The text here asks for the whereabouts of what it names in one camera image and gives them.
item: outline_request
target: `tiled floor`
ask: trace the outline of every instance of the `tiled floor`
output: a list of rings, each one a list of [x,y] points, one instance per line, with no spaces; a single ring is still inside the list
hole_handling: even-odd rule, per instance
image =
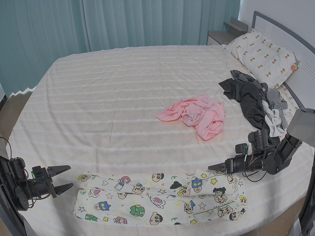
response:
[[[28,91],[23,94],[12,95],[6,101],[0,111],[0,133],[3,137],[9,139],[12,128],[31,94],[32,92]],[[286,236],[293,225],[295,216],[301,210],[303,202],[304,199],[301,199],[273,221],[242,236]],[[10,235],[5,234],[5,230],[6,228],[0,221],[0,235]]]

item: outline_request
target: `teal curtain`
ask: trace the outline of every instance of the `teal curtain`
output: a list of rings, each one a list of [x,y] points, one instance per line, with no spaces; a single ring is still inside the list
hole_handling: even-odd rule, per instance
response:
[[[33,88],[59,57],[102,49],[207,43],[240,0],[0,0],[0,83]]]

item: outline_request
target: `pillow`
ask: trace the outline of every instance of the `pillow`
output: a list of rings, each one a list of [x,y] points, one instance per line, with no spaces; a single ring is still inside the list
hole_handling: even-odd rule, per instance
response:
[[[223,45],[256,79],[279,87],[299,67],[295,54],[256,29]]]

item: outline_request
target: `pink clothing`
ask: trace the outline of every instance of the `pink clothing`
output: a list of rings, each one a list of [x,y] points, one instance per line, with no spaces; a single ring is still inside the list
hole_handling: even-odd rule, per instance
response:
[[[209,140],[223,129],[226,114],[223,102],[212,100],[207,95],[175,102],[157,115],[162,121],[178,120],[187,126],[194,126],[197,134],[204,140]]]

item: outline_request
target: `bed headboard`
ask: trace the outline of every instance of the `bed headboard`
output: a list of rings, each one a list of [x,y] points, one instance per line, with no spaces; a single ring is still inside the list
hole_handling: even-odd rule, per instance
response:
[[[300,67],[286,79],[284,85],[300,108],[315,109],[315,48],[284,25],[258,11],[254,11],[252,28],[297,55],[301,61]]]

